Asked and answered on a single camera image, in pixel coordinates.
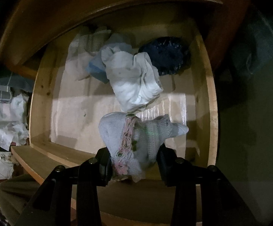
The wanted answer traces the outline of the grey pink knit sock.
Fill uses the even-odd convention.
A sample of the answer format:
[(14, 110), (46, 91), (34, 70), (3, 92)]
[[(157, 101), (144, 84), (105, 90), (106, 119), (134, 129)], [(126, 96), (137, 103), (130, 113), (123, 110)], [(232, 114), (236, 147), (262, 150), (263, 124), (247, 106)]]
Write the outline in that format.
[(134, 114), (106, 114), (99, 122), (99, 133), (111, 156), (113, 180), (144, 179), (164, 141), (188, 131), (186, 125), (171, 122), (167, 114), (144, 121)]

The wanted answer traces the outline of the light blue white underwear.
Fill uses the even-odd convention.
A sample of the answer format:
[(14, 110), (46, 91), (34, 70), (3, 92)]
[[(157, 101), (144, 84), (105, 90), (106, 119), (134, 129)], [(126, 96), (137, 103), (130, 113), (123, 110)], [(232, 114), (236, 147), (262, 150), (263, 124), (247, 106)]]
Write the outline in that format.
[(90, 60), (86, 71), (103, 83), (109, 83), (121, 110), (134, 112), (163, 92), (159, 73), (148, 53), (132, 54), (126, 43), (109, 43)]

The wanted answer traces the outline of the white crumpled clothes pile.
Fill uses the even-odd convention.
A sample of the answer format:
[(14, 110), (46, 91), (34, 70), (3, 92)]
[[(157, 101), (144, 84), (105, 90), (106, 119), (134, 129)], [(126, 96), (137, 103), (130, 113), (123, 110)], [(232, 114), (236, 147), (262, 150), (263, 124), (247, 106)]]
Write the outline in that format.
[(12, 146), (25, 145), (28, 137), (29, 96), (9, 86), (0, 86), (0, 180), (9, 179), (15, 160)]

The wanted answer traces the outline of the wooden drawer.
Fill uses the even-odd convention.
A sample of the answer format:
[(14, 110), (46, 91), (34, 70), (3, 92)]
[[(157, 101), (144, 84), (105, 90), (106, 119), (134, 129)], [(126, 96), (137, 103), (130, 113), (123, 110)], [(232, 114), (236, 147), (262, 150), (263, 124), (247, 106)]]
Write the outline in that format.
[[(79, 166), (94, 156), (94, 153), (83, 152), (51, 141), (51, 115), (54, 88), (58, 70), (64, 65), (63, 56), (69, 35), (58, 38), (46, 51), (37, 72), (30, 108), (30, 144), (12, 148), (12, 154), (23, 168), (40, 184), (52, 170), (63, 165), (65, 168)], [(186, 107), (188, 115), (194, 115), (194, 130), (186, 144), (185, 156), (194, 154), (194, 163), (199, 167), (215, 165), (218, 142), (218, 112), (214, 77), (208, 53), (199, 32), (191, 33), (192, 52), (191, 68), (174, 78), (176, 87), (192, 91), (191, 101)], [(172, 197), (173, 189), (167, 189), (161, 183), (157, 166), (149, 169), (148, 177), (135, 185), (110, 183), (100, 187), (99, 205), (103, 225), (151, 225), (147, 218), (148, 210), (134, 206), (132, 212), (112, 212), (111, 206), (116, 203), (116, 192), (136, 195), (139, 201), (147, 199), (153, 205), (153, 214), (157, 225), (164, 225), (161, 218), (163, 211), (157, 208), (155, 198), (160, 195)], [(76, 190), (72, 189), (71, 222), (76, 213)]]

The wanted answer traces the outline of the wooden nightstand cabinet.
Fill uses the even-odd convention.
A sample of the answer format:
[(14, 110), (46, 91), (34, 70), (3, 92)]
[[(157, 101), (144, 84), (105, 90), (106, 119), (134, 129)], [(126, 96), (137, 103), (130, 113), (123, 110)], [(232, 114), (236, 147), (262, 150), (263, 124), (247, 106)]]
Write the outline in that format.
[[(18, 73), (20, 65), (59, 35), (111, 9), (142, 1), (146, 0), (18, 0), (3, 26), (0, 65)], [(211, 61), (217, 64), (243, 20), (249, 1), (204, 1), (223, 7), (205, 42)]]

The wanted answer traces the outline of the grey knit garment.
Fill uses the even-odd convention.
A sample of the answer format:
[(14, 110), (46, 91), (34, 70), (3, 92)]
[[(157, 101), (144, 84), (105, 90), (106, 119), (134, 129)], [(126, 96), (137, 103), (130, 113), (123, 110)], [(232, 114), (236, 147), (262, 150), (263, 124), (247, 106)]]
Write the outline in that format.
[(106, 27), (100, 27), (94, 33), (86, 27), (80, 28), (68, 46), (65, 61), (65, 71), (74, 81), (86, 79), (90, 75), (86, 68), (110, 34), (111, 30)]

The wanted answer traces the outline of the white drawer liner paper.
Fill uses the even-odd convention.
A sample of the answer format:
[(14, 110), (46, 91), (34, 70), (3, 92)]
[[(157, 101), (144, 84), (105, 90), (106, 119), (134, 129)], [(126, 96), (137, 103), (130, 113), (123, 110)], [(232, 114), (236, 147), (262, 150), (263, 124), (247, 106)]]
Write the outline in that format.
[[(186, 94), (176, 92), (172, 76), (161, 77), (161, 82), (164, 91), (159, 98), (135, 111), (134, 115), (144, 121), (167, 114), (172, 122), (187, 124)], [(108, 113), (120, 111), (110, 84), (92, 76), (76, 81), (62, 66), (57, 73), (52, 101), (51, 141), (96, 153), (105, 145), (99, 134), (100, 119)]]

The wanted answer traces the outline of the dark blue lace underwear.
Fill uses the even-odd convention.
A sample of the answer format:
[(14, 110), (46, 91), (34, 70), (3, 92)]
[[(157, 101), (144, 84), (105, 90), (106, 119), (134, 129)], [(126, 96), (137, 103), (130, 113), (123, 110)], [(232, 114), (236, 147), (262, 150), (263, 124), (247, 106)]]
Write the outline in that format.
[(192, 63), (189, 42), (181, 37), (159, 37), (143, 44), (138, 52), (147, 53), (160, 76), (177, 75)]

